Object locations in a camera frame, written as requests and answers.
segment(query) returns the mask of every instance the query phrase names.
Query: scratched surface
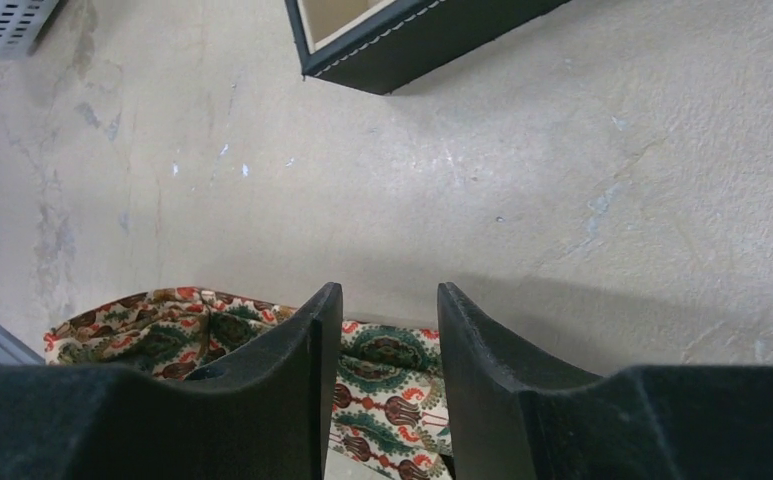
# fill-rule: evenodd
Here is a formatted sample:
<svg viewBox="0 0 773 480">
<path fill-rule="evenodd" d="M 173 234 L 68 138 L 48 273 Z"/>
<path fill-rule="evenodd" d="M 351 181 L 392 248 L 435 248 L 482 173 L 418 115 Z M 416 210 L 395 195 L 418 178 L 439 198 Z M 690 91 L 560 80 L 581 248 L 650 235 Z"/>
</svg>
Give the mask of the scratched surface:
<svg viewBox="0 0 773 480">
<path fill-rule="evenodd" d="M 393 96 L 302 81 L 283 2 L 72 0 L 0 64 L 0 321 L 199 284 L 552 353 L 773 362 L 773 1 L 574 0 Z"/>
</svg>

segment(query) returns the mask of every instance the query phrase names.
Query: perforated basket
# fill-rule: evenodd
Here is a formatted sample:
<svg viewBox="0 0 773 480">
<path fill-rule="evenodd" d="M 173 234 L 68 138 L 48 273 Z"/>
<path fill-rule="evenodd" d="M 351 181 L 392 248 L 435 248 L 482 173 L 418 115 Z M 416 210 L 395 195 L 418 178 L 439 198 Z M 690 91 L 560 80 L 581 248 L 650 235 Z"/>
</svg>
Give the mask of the perforated basket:
<svg viewBox="0 0 773 480">
<path fill-rule="evenodd" d="M 27 54 L 59 0 L 0 0 L 0 59 Z"/>
</svg>

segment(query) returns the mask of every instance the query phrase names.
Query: black box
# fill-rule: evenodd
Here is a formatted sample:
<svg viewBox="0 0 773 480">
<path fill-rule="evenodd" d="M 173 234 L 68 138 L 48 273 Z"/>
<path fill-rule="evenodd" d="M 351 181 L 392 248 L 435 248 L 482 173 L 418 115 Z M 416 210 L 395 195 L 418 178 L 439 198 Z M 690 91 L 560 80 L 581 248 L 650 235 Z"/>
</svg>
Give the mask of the black box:
<svg viewBox="0 0 773 480">
<path fill-rule="evenodd" d="M 303 74 L 385 94 L 568 0 L 286 0 Z"/>
</svg>

